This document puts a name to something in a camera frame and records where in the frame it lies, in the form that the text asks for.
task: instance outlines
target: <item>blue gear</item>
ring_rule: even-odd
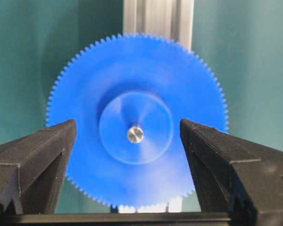
[[[64,68],[48,102],[47,126],[77,122],[67,168],[99,202],[136,208],[194,190],[180,119],[227,131],[224,94],[206,64],[156,36],[112,36]],[[135,123],[144,139],[130,143]]]

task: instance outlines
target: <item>teal wall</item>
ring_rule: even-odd
[[[0,144],[44,127],[67,61],[121,33],[121,0],[0,0]],[[224,89],[229,132],[283,150],[283,0],[195,0],[193,50]],[[192,194],[183,210],[199,210]],[[109,212],[65,182],[57,212]]]

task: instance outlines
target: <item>blue plastic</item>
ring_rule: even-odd
[[[198,56],[156,37],[112,37],[86,48],[53,87],[47,126],[77,122],[67,175],[99,202],[134,207],[194,190],[180,119],[227,130],[225,99]],[[145,138],[127,139],[132,123]]]

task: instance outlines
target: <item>metal rail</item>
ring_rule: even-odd
[[[124,0],[123,33],[162,35],[191,50],[194,0]]]
[[[3,216],[0,225],[162,225],[187,224],[189,225],[242,225],[242,215],[239,213],[128,213],[128,214],[41,214],[41,215],[13,215]]]

